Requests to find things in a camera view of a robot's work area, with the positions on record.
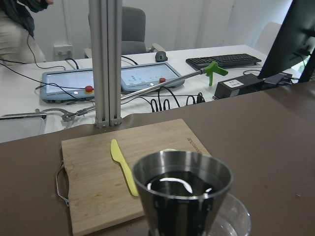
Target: black keyboard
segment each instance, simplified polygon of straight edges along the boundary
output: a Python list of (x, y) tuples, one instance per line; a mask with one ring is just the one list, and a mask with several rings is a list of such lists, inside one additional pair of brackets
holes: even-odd
[(261, 62), (260, 59), (244, 53), (186, 59), (186, 63), (196, 70), (208, 66), (213, 61), (216, 61), (218, 63), (218, 66), (222, 68), (249, 64), (256, 65), (257, 62)]

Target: brown table surface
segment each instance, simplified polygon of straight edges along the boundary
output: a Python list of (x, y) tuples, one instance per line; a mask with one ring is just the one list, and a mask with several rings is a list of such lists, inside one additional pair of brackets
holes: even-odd
[[(71, 235), (56, 196), (61, 140), (182, 118), (234, 172), (230, 193), (248, 209), (252, 236), (315, 235), (315, 83), (307, 82), (152, 114), (122, 125), (68, 130), (0, 144), (0, 235)], [(66, 181), (61, 182), (66, 193)], [(147, 236), (140, 217), (100, 235)]]

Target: wall socket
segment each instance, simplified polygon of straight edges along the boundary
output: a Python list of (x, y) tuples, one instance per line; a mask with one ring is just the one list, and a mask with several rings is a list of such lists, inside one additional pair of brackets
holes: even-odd
[(54, 52), (56, 56), (71, 56), (72, 49), (72, 44), (54, 45)]

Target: white wall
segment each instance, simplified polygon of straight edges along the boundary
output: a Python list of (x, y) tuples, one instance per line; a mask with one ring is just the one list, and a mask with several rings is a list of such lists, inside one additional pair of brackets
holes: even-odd
[[(166, 50), (247, 44), (253, 46), (269, 21), (281, 23), (291, 0), (123, 0), (146, 13), (146, 45)], [(60, 60), (54, 45), (72, 44), (73, 58), (91, 47), (87, 0), (56, 0), (32, 14), (35, 39), (46, 59)]]
[(282, 24), (292, 0), (235, 0), (223, 45), (253, 47), (268, 22)]

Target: dark liquid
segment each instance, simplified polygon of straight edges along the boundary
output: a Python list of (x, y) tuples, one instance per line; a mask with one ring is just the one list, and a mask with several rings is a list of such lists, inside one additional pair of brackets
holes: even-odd
[(146, 186), (148, 189), (167, 195), (185, 197), (212, 194), (216, 191), (211, 184), (188, 171), (166, 172), (152, 178)]

